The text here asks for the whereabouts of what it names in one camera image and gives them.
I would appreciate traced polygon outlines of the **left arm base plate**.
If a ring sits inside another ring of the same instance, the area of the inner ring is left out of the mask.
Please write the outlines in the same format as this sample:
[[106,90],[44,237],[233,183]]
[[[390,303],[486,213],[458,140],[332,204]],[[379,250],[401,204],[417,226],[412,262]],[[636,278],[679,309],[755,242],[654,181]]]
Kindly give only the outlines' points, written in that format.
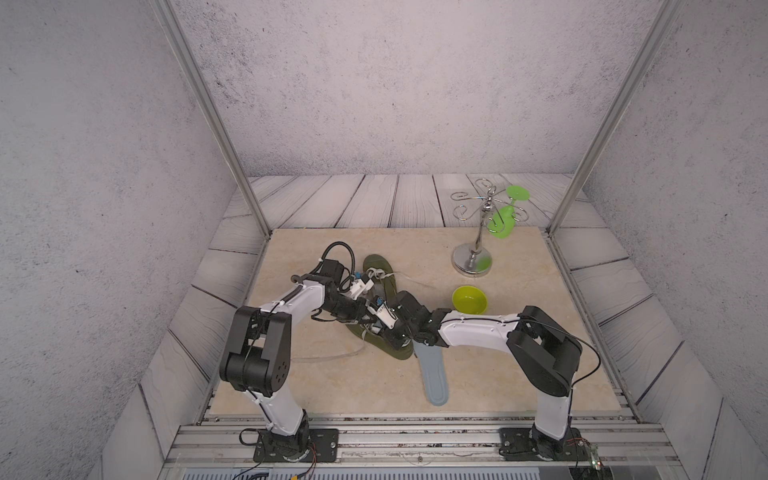
[[337,429],[300,428],[294,435],[259,430],[254,447],[256,463],[333,463],[337,460]]

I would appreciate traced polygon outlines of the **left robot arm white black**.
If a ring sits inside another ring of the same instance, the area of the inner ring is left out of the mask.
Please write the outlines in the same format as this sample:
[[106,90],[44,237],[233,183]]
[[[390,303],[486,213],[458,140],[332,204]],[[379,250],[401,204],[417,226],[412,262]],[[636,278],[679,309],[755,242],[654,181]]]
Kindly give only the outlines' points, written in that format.
[[364,316],[366,301],[352,293],[356,259],[343,241],[329,244],[318,264],[292,277],[293,287],[261,307],[236,310],[219,365],[219,377],[250,397],[266,427],[258,432],[263,457],[299,462],[314,453],[306,411],[286,385],[292,358],[292,332],[307,317],[322,313],[332,322]]

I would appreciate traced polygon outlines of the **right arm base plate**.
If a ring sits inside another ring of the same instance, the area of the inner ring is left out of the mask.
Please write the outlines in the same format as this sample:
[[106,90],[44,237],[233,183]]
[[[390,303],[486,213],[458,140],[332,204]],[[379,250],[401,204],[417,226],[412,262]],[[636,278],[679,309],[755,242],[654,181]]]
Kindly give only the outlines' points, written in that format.
[[499,435],[499,454],[505,461],[591,462],[591,447],[576,428],[567,427],[561,440],[533,428],[501,428]]

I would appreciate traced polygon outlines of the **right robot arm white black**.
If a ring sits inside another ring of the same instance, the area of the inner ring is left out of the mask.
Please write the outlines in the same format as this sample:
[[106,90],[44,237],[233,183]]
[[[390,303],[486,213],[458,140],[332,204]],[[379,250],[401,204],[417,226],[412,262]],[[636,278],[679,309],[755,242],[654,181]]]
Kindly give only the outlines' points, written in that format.
[[531,451],[545,461],[566,454],[572,434],[574,375],[585,343],[537,306],[516,315],[470,315],[422,305],[410,292],[395,297],[396,327],[414,342],[449,348],[491,349],[514,357],[527,380],[538,390],[537,411],[529,433]]

